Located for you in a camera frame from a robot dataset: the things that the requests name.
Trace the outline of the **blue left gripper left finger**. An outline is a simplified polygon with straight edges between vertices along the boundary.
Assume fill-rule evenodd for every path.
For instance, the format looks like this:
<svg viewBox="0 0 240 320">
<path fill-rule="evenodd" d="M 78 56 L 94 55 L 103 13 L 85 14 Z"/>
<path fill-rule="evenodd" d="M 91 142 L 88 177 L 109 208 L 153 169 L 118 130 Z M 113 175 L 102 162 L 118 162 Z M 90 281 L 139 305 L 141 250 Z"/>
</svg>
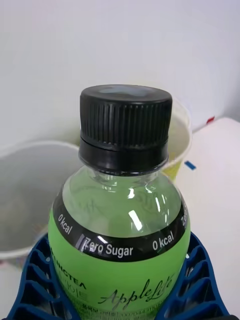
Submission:
<svg viewBox="0 0 240 320">
<path fill-rule="evenodd" d="M 54 271 L 48 236 L 30 251 L 7 320 L 79 320 Z"/>
</svg>

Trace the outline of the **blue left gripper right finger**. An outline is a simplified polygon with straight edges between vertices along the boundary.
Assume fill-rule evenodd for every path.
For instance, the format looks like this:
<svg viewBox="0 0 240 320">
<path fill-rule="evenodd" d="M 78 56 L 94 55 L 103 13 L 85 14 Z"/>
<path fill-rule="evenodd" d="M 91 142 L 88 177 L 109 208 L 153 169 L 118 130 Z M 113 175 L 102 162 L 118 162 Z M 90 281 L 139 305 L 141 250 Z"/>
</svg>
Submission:
<svg viewBox="0 0 240 320">
<path fill-rule="evenodd" d="M 212 320 L 229 316 L 220 296 L 207 250 L 193 233 L 188 257 L 157 320 Z"/>
</svg>

